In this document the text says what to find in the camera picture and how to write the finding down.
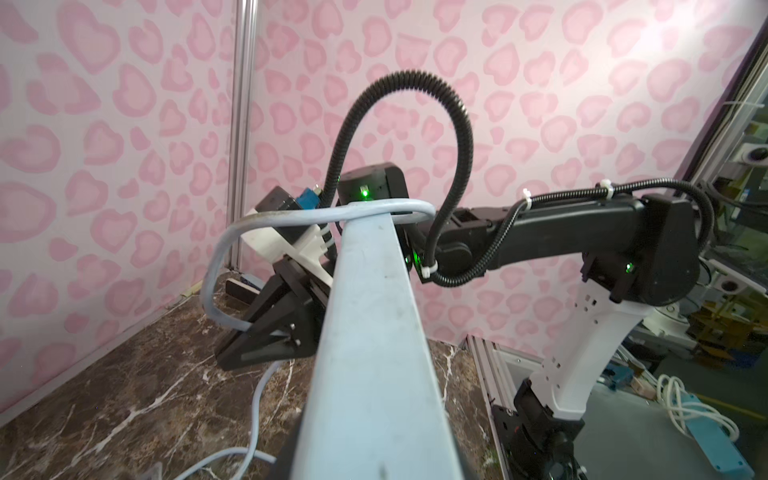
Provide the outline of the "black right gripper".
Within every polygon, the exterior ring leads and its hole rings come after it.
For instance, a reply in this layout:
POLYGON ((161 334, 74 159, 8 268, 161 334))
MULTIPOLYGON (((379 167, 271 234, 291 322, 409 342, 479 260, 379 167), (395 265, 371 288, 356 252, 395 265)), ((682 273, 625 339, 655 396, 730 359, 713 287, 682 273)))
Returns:
POLYGON ((313 273, 285 257, 246 310, 246 330, 231 333, 217 347, 218 366, 232 371, 310 357, 319 346, 329 294, 313 273))

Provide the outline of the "grey-blue power strip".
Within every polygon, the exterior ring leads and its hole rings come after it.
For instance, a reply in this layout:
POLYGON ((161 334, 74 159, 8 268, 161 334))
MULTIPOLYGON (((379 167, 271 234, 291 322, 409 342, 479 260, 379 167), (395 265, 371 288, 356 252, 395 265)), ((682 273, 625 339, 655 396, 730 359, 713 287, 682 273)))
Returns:
POLYGON ((344 229, 290 476, 464 476, 388 215, 344 229))

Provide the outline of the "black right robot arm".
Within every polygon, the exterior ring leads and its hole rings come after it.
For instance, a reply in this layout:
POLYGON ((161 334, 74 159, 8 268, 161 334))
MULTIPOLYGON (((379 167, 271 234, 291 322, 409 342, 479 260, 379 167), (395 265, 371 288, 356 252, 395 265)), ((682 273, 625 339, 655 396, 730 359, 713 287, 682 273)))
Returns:
POLYGON ((512 478, 548 479, 554 469, 585 477, 575 441, 591 391, 629 332, 692 290, 713 230, 711 201, 681 180, 603 180, 463 209, 473 154, 468 113, 448 83, 424 71, 391 73, 351 107, 319 191, 297 198, 274 187, 222 234, 201 295, 208 317, 230 331, 219 366, 315 361, 307 406, 271 478, 467 478, 408 274, 454 288, 567 254, 583 259, 570 319, 512 408, 494 407, 492 419, 512 478), (343 168, 365 115, 407 90, 435 99, 454 126, 456 172, 440 207, 412 199, 394 164, 343 168))

